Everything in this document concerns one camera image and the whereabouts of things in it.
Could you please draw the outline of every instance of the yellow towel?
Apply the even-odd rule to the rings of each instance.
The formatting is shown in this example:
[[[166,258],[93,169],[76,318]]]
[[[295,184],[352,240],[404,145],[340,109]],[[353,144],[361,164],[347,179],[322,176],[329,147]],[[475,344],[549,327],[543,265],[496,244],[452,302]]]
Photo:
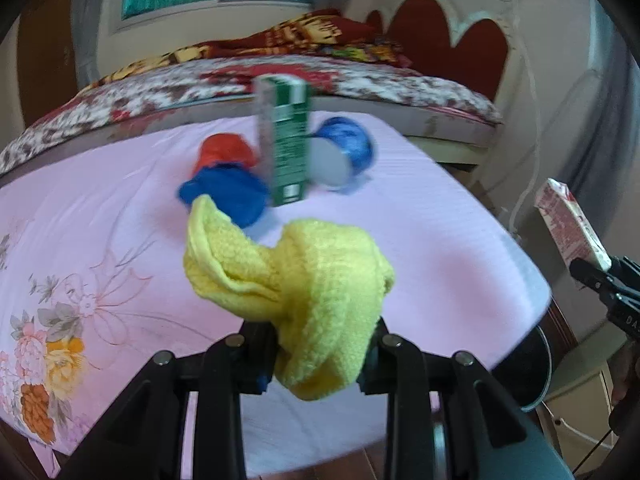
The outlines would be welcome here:
[[[273,323],[275,375],[304,400],[356,380],[394,284],[391,265],[360,228],[295,220],[271,249],[245,237],[207,195],[192,205],[184,270],[200,297]]]

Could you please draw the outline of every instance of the wooden floor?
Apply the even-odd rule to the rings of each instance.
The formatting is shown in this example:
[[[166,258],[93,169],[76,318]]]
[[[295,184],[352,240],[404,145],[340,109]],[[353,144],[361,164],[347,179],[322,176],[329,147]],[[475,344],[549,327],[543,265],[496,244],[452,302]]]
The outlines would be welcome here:
[[[299,471],[262,476],[260,480],[382,480],[384,453],[384,443],[380,442],[332,462]]]

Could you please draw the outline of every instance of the green box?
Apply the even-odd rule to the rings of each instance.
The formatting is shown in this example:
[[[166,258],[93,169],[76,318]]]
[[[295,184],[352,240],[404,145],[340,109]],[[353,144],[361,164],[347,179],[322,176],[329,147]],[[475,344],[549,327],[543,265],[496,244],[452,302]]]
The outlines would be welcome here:
[[[254,80],[260,163],[271,205],[305,195],[310,87],[299,77],[267,74]]]

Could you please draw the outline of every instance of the wooden door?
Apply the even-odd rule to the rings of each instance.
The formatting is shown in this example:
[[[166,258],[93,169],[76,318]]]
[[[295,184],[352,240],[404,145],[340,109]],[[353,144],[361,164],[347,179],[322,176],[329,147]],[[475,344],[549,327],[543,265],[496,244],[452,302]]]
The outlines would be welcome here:
[[[71,0],[29,0],[20,15],[17,65],[25,126],[78,93]]]

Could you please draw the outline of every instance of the pink bedsheet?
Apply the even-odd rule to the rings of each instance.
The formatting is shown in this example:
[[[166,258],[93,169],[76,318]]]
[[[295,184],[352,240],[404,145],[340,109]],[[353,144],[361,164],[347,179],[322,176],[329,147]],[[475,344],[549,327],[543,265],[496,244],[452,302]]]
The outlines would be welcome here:
[[[315,112],[312,123],[328,115]],[[465,348],[495,365],[543,315],[548,285],[437,164],[377,118],[345,115],[376,141],[368,181],[351,194],[312,188],[248,234],[272,245],[285,222],[309,216],[366,229],[396,269],[383,310],[389,329],[425,351]],[[238,329],[184,277],[188,213],[175,197],[201,141],[228,131],[256,143],[252,117],[191,124],[81,153],[0,189],[0,406],[14,428],[71,453],[157,350],[201,352]],[[384,400],[354,388],[308,404],[272,384],[243,402],[250,475],[327,460],[384,432]],[[189,453],[187,439],[186,462]]]

